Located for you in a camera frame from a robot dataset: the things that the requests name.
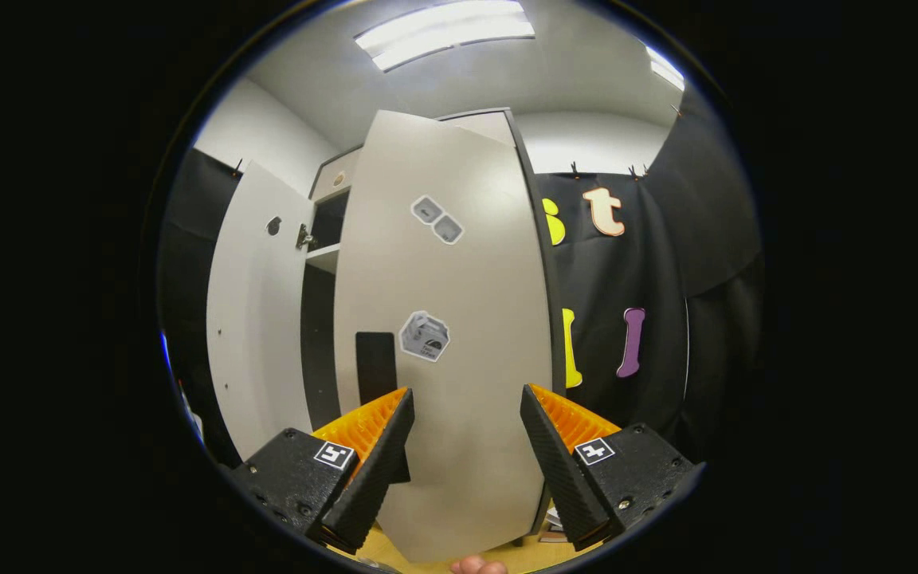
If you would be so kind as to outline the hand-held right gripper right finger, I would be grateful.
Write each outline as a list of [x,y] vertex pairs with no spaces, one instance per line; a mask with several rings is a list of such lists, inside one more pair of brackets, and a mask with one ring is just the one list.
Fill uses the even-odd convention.
[[640,537],[704,475],[645,423],[618,427],[538,385],[522,389],[520,417],[575,551]]

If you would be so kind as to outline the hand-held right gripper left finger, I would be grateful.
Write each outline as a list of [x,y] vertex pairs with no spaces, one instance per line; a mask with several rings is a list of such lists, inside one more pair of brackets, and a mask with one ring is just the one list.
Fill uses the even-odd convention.
[[285,532],[354,555],[403,466],[415,420],[404,387],[307,433],[285,428],[227,472]]

